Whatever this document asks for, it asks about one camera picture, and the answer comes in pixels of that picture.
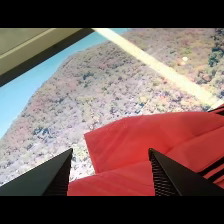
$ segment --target red garment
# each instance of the red garment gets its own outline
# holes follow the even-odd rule
[[[224,116],[215,112],[144,115],[113,122],[85,135],[96,175],[71,182],[68,195],[152,196],[149,148],[199,172],[224,156],[223,136]],[[215,184],[224,188],[223,177]]]

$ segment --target blue sky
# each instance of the blue sky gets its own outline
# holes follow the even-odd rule
[[[122,34],[128,28],[113,28],[112,30]],[[68,56],[104,41],[106,39],[103,36],[94,32],[0,87],[0,138],[22,112],[34,92],[54,74]]]

